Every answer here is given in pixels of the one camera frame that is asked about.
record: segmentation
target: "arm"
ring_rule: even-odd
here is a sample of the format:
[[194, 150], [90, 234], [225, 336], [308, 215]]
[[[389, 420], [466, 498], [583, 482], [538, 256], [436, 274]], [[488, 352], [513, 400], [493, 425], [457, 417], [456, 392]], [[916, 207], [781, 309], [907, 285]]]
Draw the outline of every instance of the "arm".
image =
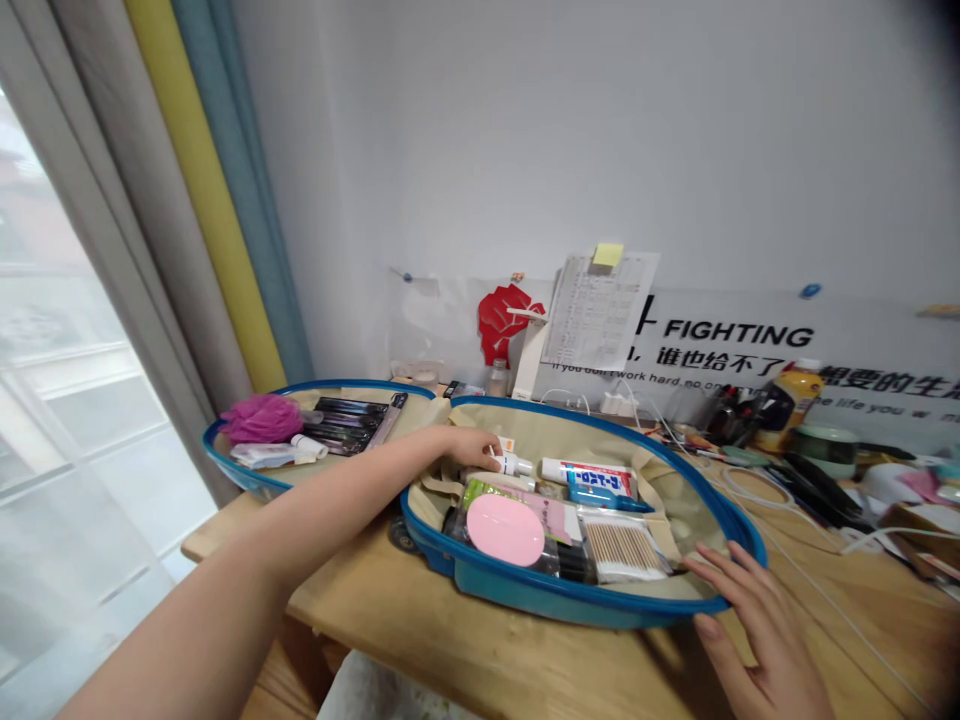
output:
[[496, 435], [480, 430], [426, 428], [288, 491], [176, 587], [58, 717], [238, 717], [293, 591], [437, 458], [499, 469], [483, 453], [491, 445]]

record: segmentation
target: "desk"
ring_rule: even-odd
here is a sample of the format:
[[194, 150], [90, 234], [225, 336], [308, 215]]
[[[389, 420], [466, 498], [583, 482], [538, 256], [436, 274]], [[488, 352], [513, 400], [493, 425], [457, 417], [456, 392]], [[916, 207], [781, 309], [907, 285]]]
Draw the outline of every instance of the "desk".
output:
[[[763, 492], [761, 483], [746, 476], [738, 482]], [[251, 495], [236, 499], [187, 538], [184, 554], [202, 561], [260, 507]], [[767, 520], [762, 528], [777, 533], [927, 702], [942, 699], [960, 656], [960, 605], [886, 555], [840, 557], [827, 552], [823, 538], [801, 518], [750, 510]], [[297, 590], [288, 614], [483, 717], [624, 720], [728, 713], [691, 625], [601, 630], [466, 597], [423, 559], [390, 544], [389, 518], [378, 518]], [[923, 716], [823, 597], [771, 543], [767, 547], [771, 569], [800, 608], [837, 716]], [[719, 617], [746, 652], [733, 612]]]

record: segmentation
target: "poster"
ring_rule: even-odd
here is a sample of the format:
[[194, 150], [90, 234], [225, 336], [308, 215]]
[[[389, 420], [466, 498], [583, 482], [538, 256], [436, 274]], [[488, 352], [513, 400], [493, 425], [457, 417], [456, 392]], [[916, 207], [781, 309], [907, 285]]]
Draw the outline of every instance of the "poster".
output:
[[[397, 287], [391, 357], [442, 359], [455, 378], [482, 383], [476, 308], [497, 284], [449, 278]], [[552, 280], [525, 279], [521, 287], [549, 304]], [[599, 407], [622, 377], [642, 409], [655, 403], [666, 412], [681, 388], [702, 392], [704, 400], [728, 383], [759, 388], [787, 363], [809, 357], [823, 362], [826, 383], [811, 422], [847, 428], [869, 442], [936, 452], [960, 442], [960, 323], [917, 317], [919, 309], [827, 291], [803, 300], [788, 292], [655, 286], [624, 370], [541, 364], [534, 397], [561, 388]], [[512, 358], [522, 341], [513, 340]]]

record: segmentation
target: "sheer curtain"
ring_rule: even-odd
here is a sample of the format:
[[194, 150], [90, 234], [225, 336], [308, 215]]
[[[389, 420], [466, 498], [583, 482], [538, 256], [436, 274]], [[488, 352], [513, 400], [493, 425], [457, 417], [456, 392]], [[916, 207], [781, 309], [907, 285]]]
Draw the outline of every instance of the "sheer curtain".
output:
[[84, 250], [117, 219], [8, 0], [0, 86], [0, 717], [34, 720], [189, 572], [216, 507], [148, 377], [190, 387], [144, 278], [123, 244]]

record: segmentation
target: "person's left hand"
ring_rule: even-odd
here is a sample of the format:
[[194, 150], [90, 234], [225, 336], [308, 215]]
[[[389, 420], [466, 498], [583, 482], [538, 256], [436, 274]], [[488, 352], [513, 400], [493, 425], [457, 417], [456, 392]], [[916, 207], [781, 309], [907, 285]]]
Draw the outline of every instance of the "person's left hand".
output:
[[489, 454], [502, 455], [500, 438], [477, 428], [445, 427], [444, 455], [460, 465], [483, 468], [490, 472], [500, 472], [500, 463]]

